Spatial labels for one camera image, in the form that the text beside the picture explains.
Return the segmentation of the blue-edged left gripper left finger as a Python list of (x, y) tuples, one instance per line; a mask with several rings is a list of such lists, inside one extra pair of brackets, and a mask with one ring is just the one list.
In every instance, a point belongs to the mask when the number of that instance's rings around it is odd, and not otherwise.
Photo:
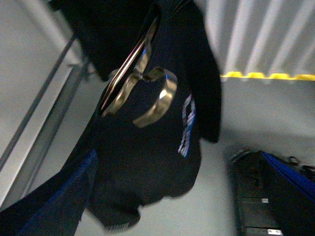
[(2, 236), (73, 236), (97, 171), (94, 150), (76, 158), (30, 194), (0, 212)]

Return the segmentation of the blue-edged left gripper right finger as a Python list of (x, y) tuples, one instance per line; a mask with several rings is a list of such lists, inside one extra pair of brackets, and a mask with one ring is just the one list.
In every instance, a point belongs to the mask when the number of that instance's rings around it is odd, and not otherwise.
[(274, 156), (261, 153), (263, 186), (285, 236), (315, 234), (315, 183)]

